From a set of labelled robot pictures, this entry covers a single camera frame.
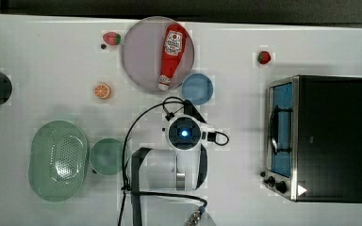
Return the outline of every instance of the round plate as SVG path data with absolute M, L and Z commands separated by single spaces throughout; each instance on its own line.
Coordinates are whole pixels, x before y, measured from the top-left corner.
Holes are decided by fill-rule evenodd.
M 88 142 L 66 121 L 45 124 L 31 146 L 28 182 L 43 200 L 60 202 L 82 186 L 88 168 Z
M 122 150 L 123 143 L 118 139 L 101 139 L 90 150 L 90 165 L 100 174 L 114 175 L 122 170 Z
M 135 24 L 125 35 L 122 62 L 128 76 L 143 90 L 164 93 L 158 89 L 164 35 L 176 21 L 165 17 L 149 17 Z M 192 69 L 195 52 L 190 37 L 169 89 L 181 85 Z
M 182 85 L 182 94 L 194 105 L 202 105 L 210 100 L 213 89 L 213 84 L 207 76 L 195 73 L 185 79 Z

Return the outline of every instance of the pink plate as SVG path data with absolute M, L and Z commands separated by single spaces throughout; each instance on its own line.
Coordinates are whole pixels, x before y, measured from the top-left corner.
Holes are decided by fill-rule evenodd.
M 160 94 L 158 89 L 161 70 L 161 52 L 164 34 L 176 21 L 165 17 L 149 17 L 135 24 L 125 35 L 122 46 L 122 63 L 128 76 L 141 89 Z M 181 85 L 192 69 L 195 51 L 192 39 L 187 38 L 185 52 L 178 65 L 170 88 Z

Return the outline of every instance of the oven window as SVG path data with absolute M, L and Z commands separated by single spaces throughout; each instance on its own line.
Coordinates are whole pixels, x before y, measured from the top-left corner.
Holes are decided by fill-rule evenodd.
M 278 142 L 277 154 L 271 152 L 271 171 L 290 177 L 290 136 L 291 136 L 291 112 L 292 109 L 292 84 L 287 83 L 273 88 L 272 110 L 276 107 L 278 112 Z

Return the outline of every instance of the green bowl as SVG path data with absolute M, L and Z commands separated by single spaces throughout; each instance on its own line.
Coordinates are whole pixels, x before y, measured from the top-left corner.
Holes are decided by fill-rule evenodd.
M 45 124 L 31 146 L 28 182 L 43 200 L 61 202 L 82 186 L 88 168 L 88 141 L 67 121 Z
M 115 138 L 104 138 L 90 150 L 90 165 L 102 175 L 114 175 L 122 170 L 123 142 Z M 125 161 L 128 159 L 125 147 Z

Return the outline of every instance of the small red object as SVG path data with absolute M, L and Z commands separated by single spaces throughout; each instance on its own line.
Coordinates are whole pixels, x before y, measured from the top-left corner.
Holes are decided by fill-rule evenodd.
M 260 64 L 267 64 L 268 62 L 270 62 L 270 60 L 272 60 L 272 56 L 270 55 L 269 52 L 261 51 L 260 54 L 258 54 L 257 61 Z
M 170 81 L 184 55 L 187 37 L 187 30 L 182 25 L 171 24 L 167 27 L 161 54 L 161 74 L 158 79 L 160 90 L 169 88 Z
M 116 32 L 107 32 L 104 35 L 104 41 L 109 45 L 118 45 L 120 44 L 121 36 Z

